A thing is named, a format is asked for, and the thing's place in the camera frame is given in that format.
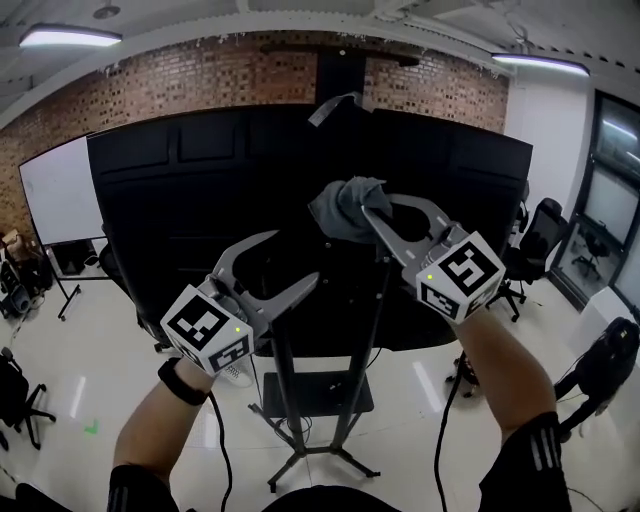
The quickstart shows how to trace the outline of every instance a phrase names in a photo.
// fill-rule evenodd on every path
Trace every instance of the tripod stand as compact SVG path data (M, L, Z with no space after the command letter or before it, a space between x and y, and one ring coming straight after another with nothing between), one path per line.
M376 332L378 322L382 313L384 297L386 295L389 283L389 275L391 270L390 258L385 257L383 264L383 278L379 292L376 294L377 304L375 307L375 316L373 318L372 329L366 344L356 347L355 352L351 356L349 370L346 374L344 401L342 403L338 424L336 425L333 441L328 446L310 448L304 443L301 415L298 408L298 400L295 389L295 370L293 367L293 353L286 329L276 329L279 325L274 324L274 337L271 340L273 349L273 357L276 363L278 374L278 382L280 394L291 435L286 434L278 425L276 425L269 416L256 404L249 405L249 409L260 415L262 419L293 449L294 453L289 457L285 465L269 479L267 482L272 493L276 492L276 483L287 471L295 464L305 458L307 455L315 455L321 453L330 453L340 457L345 462L351 464L354 468L361 471L367 478L380 476L380 472L373 471L365 465L358 462L353 455L343 448L343 444L349 436L351 430L356 425L362 412L355 413L356 404L360 398L363 382L366 376L366 367L376 341Z

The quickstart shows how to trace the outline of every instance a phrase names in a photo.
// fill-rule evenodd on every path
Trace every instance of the black wristband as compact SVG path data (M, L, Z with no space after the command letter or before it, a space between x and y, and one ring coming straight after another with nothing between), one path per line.
M183 402L189 405L202 405L207 399L207 394L189 387L176 375L175 366L178 361L180 361L178 357L169 359L158 370L158 377L169 388L169 391Z

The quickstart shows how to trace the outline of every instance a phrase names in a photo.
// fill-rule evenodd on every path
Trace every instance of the metal stand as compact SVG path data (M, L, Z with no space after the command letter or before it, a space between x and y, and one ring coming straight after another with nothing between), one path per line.
M49 256L47 255L47 251L45 250L44 245L42 245L42 240L40 239L40 233L38 233L38 230L36 229L35 223L32 222L31 225L33 226L33 231L36 234L36 238L38 239L38 244L40 245L40 252L42 253L42 257L45 258L47 260L47 262L49 263L49 267L51 269L51 273L53 274L53 278L56 280L56 283L58 283L58 287L62 291L62 295L64 295L65 303L64 303L64 306L62 306L62 309L60 310L60 313L58 313L58 319L60 321L64 322L64 321L67 320L67 318L64 316L64 312L69 307L69 304L71 304L71 301L73 300L73 298L76 295L82 293L82 290L80 289L80 285L77 284L76 287L71 292L71 295L67 294L67 291L64 289L64 286L62 286L62 283L60 282L60 278L58 277L58 274L56 273L56 269L53 267L53 264L51 263L51 260L49 259Z
M351 356L351 362L349 365L349 372L347 377L347 393L346 399L342 405L342 410L338 417L338 424L336 425L336 431L333 441L329 446L322 446L316 448L309 448L304 443L303 430L301 424L300 410L295 395L294 376L295 370L293 367L293 353L291 351L291 344L289 343L289 337L286 328L279 329L280 320L277 320L274 324L274 337L271 340L271 347L273 349L273 357L276 363L276 370L278 373L278 381L280 383L280 392L282 394L282 400L284 403L287 421L291 435L286 434L281 428L279 428L269 418L264 411L256 404L249 405L251 409L269 425L281 438L293 449L294 453L285 465L273 475L269 481L269 488L272 493L276 492L276 483L282 476L287 473L295 464L305 458L307 455L314 455L319 453L330 453L340 457L345 462L351 464L354 468L361 471L367 478L374 478L380 476L380 472L372 471L365 465L358 462L353 455L347 452L342 445L346 441L347 437L353 427L360 419L361 413L354 415L356 403L360 396L362 384L365 379L367 363L369 356L371 355L371 349L376 341L376 333L378 330L378 322L382 313L382 307L384 303L384 297L386 295L387 286L389 283L389 275L391 270L391 263L388 257L384 258L384 277L382 280L381 291L376 294L376 300L378 304L376 306L375 316L373 318L373 327L369 336L369 340L366 344L356 348L355 353Z
M64 287L62 286L62 283L60 282L60 279L58 279L58 276L56 275L56 271L53 268L51 269L51 271L53 272L53 276L54 276L56 282L58 283L58 286L60 287L60 290L62 290L62 295L64 295L64 298L66 299L66 301L64 303L64 306L62 306L62 309L60 310L60 313L58 313L58 319L61 320L62 322L65 322L67 320L67 318L64 316L64 312L69 307L69 304L71 304L71 301L73 300L73 298L76 295L82 293L82 290L80 289L80 285L77 284L76 287L71 292L71 295L67 295L67 292L64 289Z

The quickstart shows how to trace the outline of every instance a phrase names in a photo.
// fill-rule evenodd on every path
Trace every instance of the ceiling light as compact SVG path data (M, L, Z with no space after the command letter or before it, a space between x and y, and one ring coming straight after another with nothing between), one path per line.
M585 66L567 60L536 57L535 55L520 55L517 53L494 53L491 57L498 62L513 64L514 66L529 66L563 71L573 75L589 76L589 70Z
M609 128L613 128L614 130L618 130L620 133L624 133L627 137L631 137L633 140L636 140L636 141L638 140L638 136L635 133L630 132L629 130L625 130L621 126L618 126L617 124L614 124L611 121L607 121L605 119L602 121L602 124L605 126L608 126Z
M120 34L71 25L38 24L20 39L20 46L111 46L122 41Z

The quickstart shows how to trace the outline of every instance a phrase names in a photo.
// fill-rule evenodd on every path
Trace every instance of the red brick wall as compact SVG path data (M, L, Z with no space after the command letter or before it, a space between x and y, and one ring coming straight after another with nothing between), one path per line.
M18 166L90 132L209 108L313 103L316 56L260 53L269 42L358 46L421 57L415 68L367 63L365 96L378 108L502 132L508 80L414 46L321 32L267 32L191 41L136 55L57 91L0 131L0 231L31 234Z

